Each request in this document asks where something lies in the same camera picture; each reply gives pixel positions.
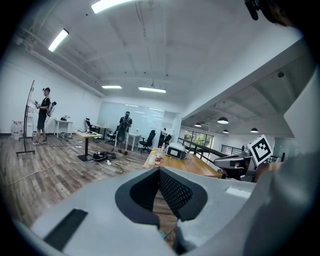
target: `security camera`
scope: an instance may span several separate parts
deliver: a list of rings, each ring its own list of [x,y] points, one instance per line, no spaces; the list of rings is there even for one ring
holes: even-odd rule
[[[285,76],[285,73],[283,71],[278,72],[278,78],[283,78]]]

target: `wooden floor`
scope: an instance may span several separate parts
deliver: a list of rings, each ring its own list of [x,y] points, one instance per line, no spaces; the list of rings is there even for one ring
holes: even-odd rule
[[[68,161],[80,162],[77,156],[84,154],[85,142],[76,143],[83,146],[83,148],[76,148],[74,144],[71,144],[81,140],[80,137],[74,136],[73,140],[67,140],[69,142],[55,136],[48,136],[47,145],[33,146],[32,141],[27,139],[27,150],[34,149],[35,154],[26,153],[17,157],[16,152],[24,150],[23,140],[14,140],[8,136],[0,137],[1,193],[12,217],[21,220],[27,227],[30,227],[45,211],[86,184],[125,175],[124,172],[143,169],[148,156],[136,150],[129,151],[128,155],[124,156],[118,153],[118,148],[116,148],[117,157],[130,160],[130,164],[126,159],[123,159],[126,163],[117,160],[108,167],[102,167],[93,161],[70,164],[67,167],[57,164],[48,170],[37,172],[21,181],[5,186],[58,162],[65,165],[68,165]],[[104,141],[94,143],[89,140],[88,148],[89,154],[93,154],[96,151],[110,152],[114,147]],[[120,173],[121,168],[114,163],[122,167],[124,172]],[[155,198],[153,212],[160,218],[160,230],[167,234],[175,226],[177,218],[160,192]],[[172,232],[166,241],[172,245],[174,239],[175,233]]]

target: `desk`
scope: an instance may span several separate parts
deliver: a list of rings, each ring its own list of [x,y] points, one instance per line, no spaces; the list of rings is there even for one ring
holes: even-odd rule
[[[88,161],[90,159],[87,158],[87,156],[90,156],[88,154],[88,142],[89,142],[89,138],[101,138],[102,135],[96,132],[92,132],[92,133],[86,133],[86,132],[80,132],[78,130],[74,130],[73,131],[75,134],[81,136],[82,138],[85,139],[85,147],[84,147],[84,154],[83,155],[78,155],[78,158],[82,161]]]
[[[97,125],[96,127],[99,129],[99,130],[98,130],[98,133],[100,133],[100,128],[104,129],[102,139],[103,139],[103,140],[105,140],[106,131],[108,131],[108,130],[109,130],[109,127],[104,127],[104,126],[101,126],[101,125]]]
[[[71,129],[70,129],[70,131],[71,131],[71,133],[72,133],[72,124],[73,124],[74,122],[71,122],[71,121],[62,121],[62,120],[59,120],[59,119],[54,119],[54,121],[55,121],[55,126],[54,126],[53,135],[55,135],[55,133],[56,133],[56,137],[57,137],[57,138],[59,138],[59,124],[60,124],[60,123],[65,123],[65,124],[66,124],[66,130],[65,130],[65,133],[66,133],[66,134],[68,133],[68,126],[69,126],[69,124],[71,124]]]
[[[162,156],[160,164],[150,165],[149,158],[151,153],[149,154],[147,160],[145,161],[143,168],[153,168],[153,167],[172,167],[179,169],[181,171],[185,171],[188,173],[198,174],[202,176],[209,176],[214,178],[220,178],[221,174],[198,158],[195,154],[186,154],[186,159],[175,159],[170,158],[170,156],[165,155]]]
[[[117,135],[118,135],[118,132],[116,131],[115,132],[115,142],[114,142],[114,147],[117,146]],[[136,138],[137,137],[141,137],[141,134],[135,134],[135,133],[131,133],[129,132],[129,137],[133,137],[133,141],[132,141],[132,147],[131,147],[131,151],[133,152],[134,151],[134,146],[135,146],[135,141],[136,141]]]

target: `tripod stand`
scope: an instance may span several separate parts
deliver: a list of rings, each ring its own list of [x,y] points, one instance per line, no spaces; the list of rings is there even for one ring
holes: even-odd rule
[[[16,156],[18,157],[19,154],[25,154],[25,153],[33,153],[35,154],[36,151],[35,150],[27,150],[26,147],[26,137],[27,137],[27,118],[28,118],[28,103],[31,97],[32,92],[34,91],[34,83],[35,80],[33,80],[30,91],[29,91],[29,95],[28,95],[28,99],[26,101],[26,105],[25,105],[25,110],[24,110],[24,118],[23,118],[23,145],[24,145],[24,151],[17,151],[16,152]]]

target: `window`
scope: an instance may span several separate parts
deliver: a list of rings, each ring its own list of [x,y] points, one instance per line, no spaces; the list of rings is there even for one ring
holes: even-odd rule
[[[196,143],[211,149],[214,137],[212,135],[208,135],[205,133],[186,130],[184,134],[184,139],[186,141],[191,141],[193,143]]]

